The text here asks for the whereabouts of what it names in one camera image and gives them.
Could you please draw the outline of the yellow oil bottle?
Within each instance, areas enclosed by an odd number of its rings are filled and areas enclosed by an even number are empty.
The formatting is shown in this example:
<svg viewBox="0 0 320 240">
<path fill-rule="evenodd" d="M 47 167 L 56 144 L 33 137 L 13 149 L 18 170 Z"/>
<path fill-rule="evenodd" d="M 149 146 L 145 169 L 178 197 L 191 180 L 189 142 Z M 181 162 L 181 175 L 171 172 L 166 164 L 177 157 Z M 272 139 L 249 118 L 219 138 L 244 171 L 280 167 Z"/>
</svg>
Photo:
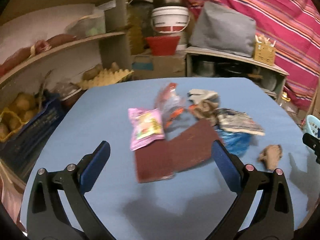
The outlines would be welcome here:
<svg viewBox="0 0 320 240">
<path fill-rule="evenodd" d="M 132 5 L 127 5 L 127 22 L 131 27 L 128 31 L 129 44 L 132 55 L 138 55 L 144 52 L 143 33 L 141 28 L 141 19 L 135 12 Z"/>
</svg>

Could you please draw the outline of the yellow utensil holder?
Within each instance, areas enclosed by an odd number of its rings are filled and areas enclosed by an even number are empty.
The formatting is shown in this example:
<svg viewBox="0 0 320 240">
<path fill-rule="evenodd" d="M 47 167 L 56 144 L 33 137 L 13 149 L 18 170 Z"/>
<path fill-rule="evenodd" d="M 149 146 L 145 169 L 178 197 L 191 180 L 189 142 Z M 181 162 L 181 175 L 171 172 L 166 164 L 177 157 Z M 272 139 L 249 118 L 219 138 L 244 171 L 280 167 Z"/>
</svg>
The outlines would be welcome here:
<svg viewBox="0 0 320 240">
<path fill-rule="evenodd" d="M 255 35 L 253 59 L 268 66 L 273 66 L 276 57 L 276 40 L 271 41 L 265 35 Z"/>
</svg>

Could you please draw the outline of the striped pink curtain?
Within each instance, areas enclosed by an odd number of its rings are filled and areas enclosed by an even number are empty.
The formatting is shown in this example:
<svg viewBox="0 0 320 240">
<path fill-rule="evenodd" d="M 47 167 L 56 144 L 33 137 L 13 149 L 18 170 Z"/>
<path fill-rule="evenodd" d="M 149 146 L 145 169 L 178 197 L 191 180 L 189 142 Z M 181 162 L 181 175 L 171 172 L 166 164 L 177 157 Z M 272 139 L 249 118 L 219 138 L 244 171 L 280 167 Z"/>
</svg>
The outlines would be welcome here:
<svg viewBox="0 0 320 240">
<path fill-rule="evenodd" d="M 289 73 L 284 90 L 307 110 L 319 79 L 319 12 L 311 0 L 187 0 L 198 17 L 204 2 L 234 9 L 256 21 L 257 33 L 275 43 L 275 63 Z"/>
</svg>

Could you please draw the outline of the grey fabric cover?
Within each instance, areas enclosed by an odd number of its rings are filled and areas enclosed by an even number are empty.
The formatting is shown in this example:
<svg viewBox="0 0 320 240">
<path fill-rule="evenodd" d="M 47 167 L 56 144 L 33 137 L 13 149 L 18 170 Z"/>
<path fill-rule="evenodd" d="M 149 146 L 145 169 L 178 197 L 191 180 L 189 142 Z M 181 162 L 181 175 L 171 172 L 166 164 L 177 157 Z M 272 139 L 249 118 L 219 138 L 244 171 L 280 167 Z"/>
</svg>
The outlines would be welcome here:
<svg viewBox="0 0 320 240">
<path fill-rule="evenodd" d="M 252 57 L 256 21 L 222 5 L 205 2 L 189 43 L 193 47 Z"/>
</svg>

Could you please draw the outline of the white blue snack bag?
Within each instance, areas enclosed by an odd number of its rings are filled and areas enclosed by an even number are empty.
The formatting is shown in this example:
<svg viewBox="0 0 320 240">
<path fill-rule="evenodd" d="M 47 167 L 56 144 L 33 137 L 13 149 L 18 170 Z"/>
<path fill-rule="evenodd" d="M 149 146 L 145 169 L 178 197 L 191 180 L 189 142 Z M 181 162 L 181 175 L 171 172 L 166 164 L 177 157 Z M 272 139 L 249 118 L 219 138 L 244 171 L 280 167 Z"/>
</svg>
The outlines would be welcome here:
<svg viewBox="0 0 320 240">
<path fill-rule="evenodd" d="M 265 135 L 265 130 L 245 112 L 218 108 L 216 116 L 219 127 L 226 132 Z"/>
</svg>

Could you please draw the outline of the dark blue plastic crate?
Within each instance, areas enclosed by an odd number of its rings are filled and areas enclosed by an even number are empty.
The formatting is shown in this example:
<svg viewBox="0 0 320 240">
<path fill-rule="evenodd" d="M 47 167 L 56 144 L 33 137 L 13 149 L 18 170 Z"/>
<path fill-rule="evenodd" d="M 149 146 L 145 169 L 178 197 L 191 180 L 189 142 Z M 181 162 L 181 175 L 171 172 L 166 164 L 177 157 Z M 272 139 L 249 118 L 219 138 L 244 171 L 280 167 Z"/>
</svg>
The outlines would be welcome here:
<svg viewBox="0 0 320 240">
<path fill-rule="evenodd" d="M 40 113 L 23 125 L 16 135 L 1 143 L 1 159 L 13 170 L 28 161 L 31 151 L 53 133 L 66 115 L 57 94 L 49 94 L 42 106 Z"/>
</svg>

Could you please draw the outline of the brown paper ball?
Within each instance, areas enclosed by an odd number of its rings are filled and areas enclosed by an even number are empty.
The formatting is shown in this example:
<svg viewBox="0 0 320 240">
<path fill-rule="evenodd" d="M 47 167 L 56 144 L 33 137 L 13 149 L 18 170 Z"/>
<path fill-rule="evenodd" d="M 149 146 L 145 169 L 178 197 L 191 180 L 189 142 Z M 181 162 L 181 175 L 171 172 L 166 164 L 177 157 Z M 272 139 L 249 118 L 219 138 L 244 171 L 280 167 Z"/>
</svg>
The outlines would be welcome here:
<svg viewBox="0 0 320 240">
<path fill-rule="evenodd" d="M 283 156 L 281 145 L 268 145 L 259 154 L 258 161 L 262 162 L 269 171 L 274 171 Z"/>
</svg>

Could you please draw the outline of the light blue plastic basket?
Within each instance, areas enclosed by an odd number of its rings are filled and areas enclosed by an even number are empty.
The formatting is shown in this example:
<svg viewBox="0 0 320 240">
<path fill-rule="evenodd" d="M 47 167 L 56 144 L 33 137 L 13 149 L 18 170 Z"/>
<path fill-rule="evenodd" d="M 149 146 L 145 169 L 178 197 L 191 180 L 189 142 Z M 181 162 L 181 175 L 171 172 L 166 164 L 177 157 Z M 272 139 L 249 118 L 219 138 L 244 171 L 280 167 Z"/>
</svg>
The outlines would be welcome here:
<svg viewBox="0 0 320 240">
<path fill-rule="evenodd" d="M 303 133 L 309 133 L 319 139 L 319 126 L 320 120 L 317 117 L 307 115 L 303 125 Z"/>
</svg>

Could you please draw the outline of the red plastic bowl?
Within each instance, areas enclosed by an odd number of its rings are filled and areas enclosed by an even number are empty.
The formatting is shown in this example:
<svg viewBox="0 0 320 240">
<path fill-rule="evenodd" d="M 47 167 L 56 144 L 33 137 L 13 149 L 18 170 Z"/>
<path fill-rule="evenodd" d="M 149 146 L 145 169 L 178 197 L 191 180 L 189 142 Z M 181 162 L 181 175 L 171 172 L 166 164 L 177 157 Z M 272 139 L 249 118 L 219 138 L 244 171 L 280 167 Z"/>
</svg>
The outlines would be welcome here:
<svg viewBox="0 0 320 240">
<path fill-rule="evenodd" d="M 172 56 L 180 41 L 179 36 L 154 36 L 145 38 L 153 56 Z"/>
</svg>

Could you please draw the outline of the clear red plastic wrapper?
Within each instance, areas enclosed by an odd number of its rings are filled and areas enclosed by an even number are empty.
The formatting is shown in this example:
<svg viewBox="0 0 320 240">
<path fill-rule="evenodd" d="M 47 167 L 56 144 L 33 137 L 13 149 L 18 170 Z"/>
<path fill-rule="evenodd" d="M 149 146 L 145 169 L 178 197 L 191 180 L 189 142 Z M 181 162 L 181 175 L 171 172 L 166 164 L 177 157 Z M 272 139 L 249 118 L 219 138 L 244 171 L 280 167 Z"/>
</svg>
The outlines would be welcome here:
<svg viewBox="0 0 320 240">
<path fill-rule="evenodd" d="M 168 129 L 185 110 L 184 98 L 176 93 L 176 88 L 177 83 L 170 82 L 159 90 L 155 98 L 154 108 L 161 114 L 164 129 Z"/>
</svg>

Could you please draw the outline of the blue plastic bag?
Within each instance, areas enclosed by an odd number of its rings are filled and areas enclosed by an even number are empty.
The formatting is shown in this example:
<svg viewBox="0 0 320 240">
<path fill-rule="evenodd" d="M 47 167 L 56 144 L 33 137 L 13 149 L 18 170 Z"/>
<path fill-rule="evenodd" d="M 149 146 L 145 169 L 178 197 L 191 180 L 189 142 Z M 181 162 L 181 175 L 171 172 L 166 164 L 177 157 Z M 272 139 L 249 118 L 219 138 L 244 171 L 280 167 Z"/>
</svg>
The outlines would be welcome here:
<svg viewBox="0 0 320 240">
<path fill-rule="evenodd" d="M 217 126 L 215 127 L 215 130 L 229 153 L 242 156 L 247 152 L 251 140 L 250 134 L 226 132 Z"/>
</svg>

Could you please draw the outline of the dark red sponge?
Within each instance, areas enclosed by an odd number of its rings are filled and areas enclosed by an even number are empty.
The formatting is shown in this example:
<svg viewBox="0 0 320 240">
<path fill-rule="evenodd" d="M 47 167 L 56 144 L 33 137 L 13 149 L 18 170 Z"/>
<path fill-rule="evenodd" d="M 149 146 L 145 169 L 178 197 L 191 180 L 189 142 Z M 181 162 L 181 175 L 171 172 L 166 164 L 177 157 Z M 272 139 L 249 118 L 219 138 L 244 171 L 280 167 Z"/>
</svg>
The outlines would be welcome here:
<svg viewBox="0 0 320 240">
<path fill-rule="evenodd" d="M 175 172 L 198 166 L 211 158 L 212 143 L 222 141 L 208 120 L 201 119 L 169 141 Z"/>
<path fill-rule="evenodd" d="M 136 177 L 139 183 L 171 179 L 174 175 L 169 143 L 155 140 L 135 151 Z"/>
</svg>

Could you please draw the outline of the pink snack packet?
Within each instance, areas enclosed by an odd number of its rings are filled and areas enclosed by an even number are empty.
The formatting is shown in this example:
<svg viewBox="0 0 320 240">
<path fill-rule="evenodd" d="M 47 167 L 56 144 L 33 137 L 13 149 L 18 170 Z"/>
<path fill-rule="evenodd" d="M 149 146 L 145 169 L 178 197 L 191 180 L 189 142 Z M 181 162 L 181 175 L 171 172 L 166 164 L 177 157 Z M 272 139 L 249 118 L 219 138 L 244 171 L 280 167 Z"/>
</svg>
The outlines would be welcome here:
<svg viewBox="0 0 320 240">
<path fill-rule="evenodd" d="M 155 140 L 165 139 L 162 117 L 158 109 L 129 108 L 127 112 L 133 128 L 131 151 L 148 146 Z"/>
</svg>

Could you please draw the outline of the yellow net potato bag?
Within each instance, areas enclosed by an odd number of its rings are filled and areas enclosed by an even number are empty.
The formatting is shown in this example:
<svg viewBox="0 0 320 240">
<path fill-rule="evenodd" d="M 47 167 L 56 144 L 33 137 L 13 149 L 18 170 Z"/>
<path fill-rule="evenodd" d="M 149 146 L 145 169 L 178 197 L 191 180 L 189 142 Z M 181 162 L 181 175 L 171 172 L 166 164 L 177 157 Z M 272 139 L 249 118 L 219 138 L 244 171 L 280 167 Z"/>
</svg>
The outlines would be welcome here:
<svg viewBox="0 0 320 240">
<path fill-rule="evenodd" d="M 1 142 L 16 135 L 38 113 L 35 96 L 19 93 L 15 100 L 1 112 Z"/>
</svg>

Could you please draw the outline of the white plastic bucket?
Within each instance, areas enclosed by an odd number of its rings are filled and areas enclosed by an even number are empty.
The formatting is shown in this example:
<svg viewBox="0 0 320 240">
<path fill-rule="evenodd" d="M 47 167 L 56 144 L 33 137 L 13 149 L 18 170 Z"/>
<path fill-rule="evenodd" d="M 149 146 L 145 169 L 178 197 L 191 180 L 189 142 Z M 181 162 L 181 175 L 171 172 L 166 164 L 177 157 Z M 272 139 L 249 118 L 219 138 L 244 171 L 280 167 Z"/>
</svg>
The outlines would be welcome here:
<svg viewBox="0 0 320 240">
<path fill-rule="evenodd" d="M 187 7 L 166 6 L 153 9 L 151 13 L 151 27 L 158 35 L 178 35 L 180 37 L 176 50 L 185 50 L 188 39 L 185 32 L 190 22 Z"/>
</svg>

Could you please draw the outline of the low wooden cabinet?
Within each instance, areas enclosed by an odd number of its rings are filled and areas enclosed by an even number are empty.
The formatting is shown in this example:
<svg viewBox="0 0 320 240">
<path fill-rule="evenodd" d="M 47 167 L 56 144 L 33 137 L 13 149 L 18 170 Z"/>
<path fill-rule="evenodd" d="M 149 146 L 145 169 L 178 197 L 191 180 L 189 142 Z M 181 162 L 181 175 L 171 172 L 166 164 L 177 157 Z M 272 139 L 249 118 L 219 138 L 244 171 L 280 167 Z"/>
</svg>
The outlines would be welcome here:
<svg viewBox="0 0 320 240">
<path fill-rule="evenodd" d="M 188 77 L 244 77 L 280 103 L 289 73 L 279 66 L 199 47 L 188 47 L 185 53 Z"/>
</svg>

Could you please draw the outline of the clear plastic container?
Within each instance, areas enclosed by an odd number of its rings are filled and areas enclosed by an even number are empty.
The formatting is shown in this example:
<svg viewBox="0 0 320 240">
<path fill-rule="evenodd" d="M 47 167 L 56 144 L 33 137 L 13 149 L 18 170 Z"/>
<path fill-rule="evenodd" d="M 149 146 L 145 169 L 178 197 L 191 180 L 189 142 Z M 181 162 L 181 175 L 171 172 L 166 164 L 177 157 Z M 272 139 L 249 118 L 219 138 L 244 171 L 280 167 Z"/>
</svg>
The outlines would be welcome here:
<svg viewBox="0 0 320 240">
<path fill-rule="evenodd" d="M 65 33 L 77 38 L 87 38 L 106 33 L 104 15 L 87 15 L 65 27 Z"/>
</svg>

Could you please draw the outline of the grey white cloth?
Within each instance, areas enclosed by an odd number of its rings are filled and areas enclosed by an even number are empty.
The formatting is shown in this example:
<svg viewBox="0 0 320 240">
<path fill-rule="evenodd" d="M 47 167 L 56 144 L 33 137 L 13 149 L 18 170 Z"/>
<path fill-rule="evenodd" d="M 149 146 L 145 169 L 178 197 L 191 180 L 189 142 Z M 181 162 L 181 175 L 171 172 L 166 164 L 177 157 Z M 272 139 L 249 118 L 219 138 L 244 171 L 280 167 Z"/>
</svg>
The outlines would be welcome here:
<svg viewBox="0 0 320 240">
<path fill-rule="evenodd" d="M 203 100 L 215 100 L 218 97 L 218 93 L 213 90 L 191 89 L 188 92 L 188 100 L 195 105 L 198 105 Z"/>
</svg>

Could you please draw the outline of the cardboard box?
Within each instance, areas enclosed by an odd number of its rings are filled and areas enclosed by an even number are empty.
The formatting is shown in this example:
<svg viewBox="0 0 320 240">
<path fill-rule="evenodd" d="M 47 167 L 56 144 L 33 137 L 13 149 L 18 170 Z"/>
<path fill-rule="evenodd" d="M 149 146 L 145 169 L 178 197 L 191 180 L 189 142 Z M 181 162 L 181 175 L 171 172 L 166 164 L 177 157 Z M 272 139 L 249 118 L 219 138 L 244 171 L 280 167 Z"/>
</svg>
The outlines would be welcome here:
<svg viewBox="0 0 320 240">
<path fill-rule="evenodd" d="M 132 69 L 135 80 L 185 77 L 186 53 L 178 51 L 170 56 L 153 56 L 150 53 L 132 55 Z"/>
</svg>

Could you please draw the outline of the wooden shelf unit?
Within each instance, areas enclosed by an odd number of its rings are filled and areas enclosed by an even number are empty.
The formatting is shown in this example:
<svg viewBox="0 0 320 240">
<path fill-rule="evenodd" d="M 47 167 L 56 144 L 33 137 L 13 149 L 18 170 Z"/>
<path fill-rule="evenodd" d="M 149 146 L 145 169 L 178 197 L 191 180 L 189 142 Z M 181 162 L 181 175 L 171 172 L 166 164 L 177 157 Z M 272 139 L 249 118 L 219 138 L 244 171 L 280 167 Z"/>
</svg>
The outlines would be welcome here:
<svg viewBox="0 0 320 240">
<path fill-rule="evenodd" d="M 59 45 L 8 71 L 1 77 L 1 107 L 20 92 L 36 93 L 43 80 L 51 89 L 60 81 L 79 81 L 97 64 L 124 69 L 131 64 L 125 0 L 11 0 L 1 15 L 1 61 L 94 14 L 105 21 L 105 33 Z"/>
</svg>

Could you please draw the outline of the yellow egg tray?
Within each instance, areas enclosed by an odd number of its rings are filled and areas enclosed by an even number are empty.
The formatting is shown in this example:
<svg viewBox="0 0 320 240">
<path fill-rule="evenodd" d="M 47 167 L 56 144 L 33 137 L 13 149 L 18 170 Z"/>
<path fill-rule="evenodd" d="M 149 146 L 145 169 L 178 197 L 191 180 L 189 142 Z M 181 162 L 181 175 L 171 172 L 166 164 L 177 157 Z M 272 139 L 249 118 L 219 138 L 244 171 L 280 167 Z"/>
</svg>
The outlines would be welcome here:
<svg viewBox="0 0 320 240">
<path fill-rule="evenodd" d="M 116 72 L 112 72 L 111 70 L 105 69 L 102 70 L 96 77 L 90 80 L 81 80 L 77 83 L 77 85 L 82 90 L 88 90 L 93 87 L 102 87 L 108 85 L 114 85 L 116 83 L 121 83 L 129 80 L 134 71 L 128 69 L 120 69 Z"/>
</svg>

